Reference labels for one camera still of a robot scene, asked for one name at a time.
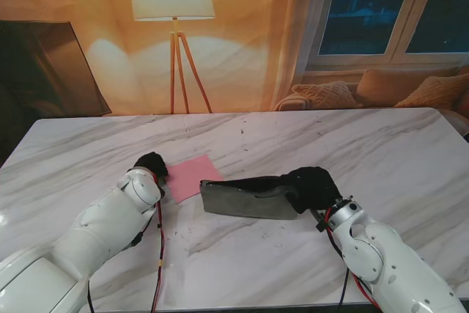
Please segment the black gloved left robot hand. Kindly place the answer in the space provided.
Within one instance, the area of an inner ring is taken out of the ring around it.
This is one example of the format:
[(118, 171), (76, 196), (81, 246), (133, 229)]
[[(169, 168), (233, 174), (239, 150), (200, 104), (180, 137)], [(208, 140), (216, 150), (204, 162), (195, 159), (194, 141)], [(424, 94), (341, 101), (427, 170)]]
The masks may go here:
[(169, 176), (168, 169), (163, 158), (156, 152), (150, 152), (142, 155), (134, 164), (134, 168), (146, 168), (150, 170), (155, 176), (157, 181), (165, 182)]

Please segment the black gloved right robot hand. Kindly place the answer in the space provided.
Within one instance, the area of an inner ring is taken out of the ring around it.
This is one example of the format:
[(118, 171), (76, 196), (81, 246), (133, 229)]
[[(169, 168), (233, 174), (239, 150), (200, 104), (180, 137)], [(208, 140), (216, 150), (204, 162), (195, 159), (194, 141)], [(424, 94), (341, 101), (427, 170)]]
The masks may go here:
[(299, 214), (306, 210), (328, 210), (343, 200), (329, 172), (319, 166), (301, 167), (281, 175), (279, 180), (292, 189), (286, 198)]

